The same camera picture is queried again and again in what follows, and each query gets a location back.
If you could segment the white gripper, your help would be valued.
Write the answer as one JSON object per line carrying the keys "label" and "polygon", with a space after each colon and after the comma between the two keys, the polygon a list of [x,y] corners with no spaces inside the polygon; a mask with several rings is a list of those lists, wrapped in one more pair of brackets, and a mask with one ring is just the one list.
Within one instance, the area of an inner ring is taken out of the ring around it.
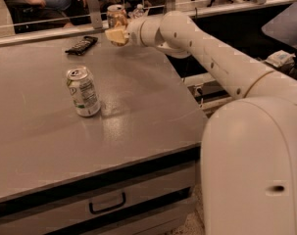
{"label": "white gripper", "polygon": [[133,19],[129,22],[126,30],[124,26],[112,27],[105,31],[105,35],[114,44],[124,46],[129,40],[131,44],[143,47],[141,28],[144,22],[145,19],[143,17]]}

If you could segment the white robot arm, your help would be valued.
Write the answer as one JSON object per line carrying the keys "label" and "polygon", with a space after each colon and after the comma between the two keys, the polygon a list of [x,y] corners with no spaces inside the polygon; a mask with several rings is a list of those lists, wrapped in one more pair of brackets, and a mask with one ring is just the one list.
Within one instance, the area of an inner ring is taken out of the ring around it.
{"label": "white robot arm", "polygon": [[232,48],[180,11],[106,31],[117,43],[193,56],[232,97],[201,144],[206,235],[297,235],[297,80]]}

